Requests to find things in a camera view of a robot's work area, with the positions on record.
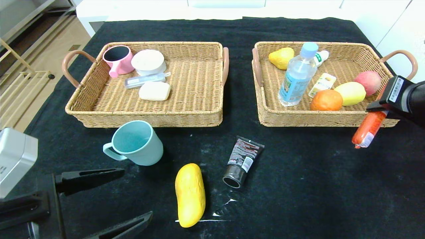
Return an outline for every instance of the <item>white lid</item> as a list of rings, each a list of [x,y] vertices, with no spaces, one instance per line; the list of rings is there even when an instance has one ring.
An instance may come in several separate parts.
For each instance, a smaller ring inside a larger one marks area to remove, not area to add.
[[[320,57],[322,58],[322,62],[329,58],[329,51],[323,50],[319,52]]]
[[[161,66],[164,62],[164,55],[157,50],[147,49],[138,52],[131,59],[131,65],[142,71],[152,71]]]

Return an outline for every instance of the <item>black tube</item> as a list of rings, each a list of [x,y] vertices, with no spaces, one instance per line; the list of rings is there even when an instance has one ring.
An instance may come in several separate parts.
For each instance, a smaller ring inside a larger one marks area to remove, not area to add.
[[[252,163],[263,151],[264,145],[237,136],[232,154],[227,162],[223,182],[232,188],[242,187]]]

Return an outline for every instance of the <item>light blue mug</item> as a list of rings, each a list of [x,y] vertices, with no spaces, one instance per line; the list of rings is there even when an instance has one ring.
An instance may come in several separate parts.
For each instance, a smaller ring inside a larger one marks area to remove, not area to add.
[[[115,131],[112,142],[103,145],[103,152],[115,160],[130,159],[138,165],[150,166],[161,159],[164,148],[148,122],[134,120]]]

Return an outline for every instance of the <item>plastic water bottle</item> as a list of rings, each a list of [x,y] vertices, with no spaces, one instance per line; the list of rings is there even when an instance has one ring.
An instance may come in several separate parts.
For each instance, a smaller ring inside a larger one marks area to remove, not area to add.
[[[304,43],[300,54],[289,61],[278,95],[283,106],[293,106],[301,101],[310,80],[317,71],[314,61],[317,49],[316,43]]]

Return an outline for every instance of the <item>pink mug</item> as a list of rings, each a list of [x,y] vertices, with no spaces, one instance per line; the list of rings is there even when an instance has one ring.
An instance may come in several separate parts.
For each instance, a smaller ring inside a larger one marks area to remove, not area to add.
[[[109,75],[127,74],[134,70],[131,65],[133,54],[128,46],[113,46],[103,53],[103,60],[110,66]]]

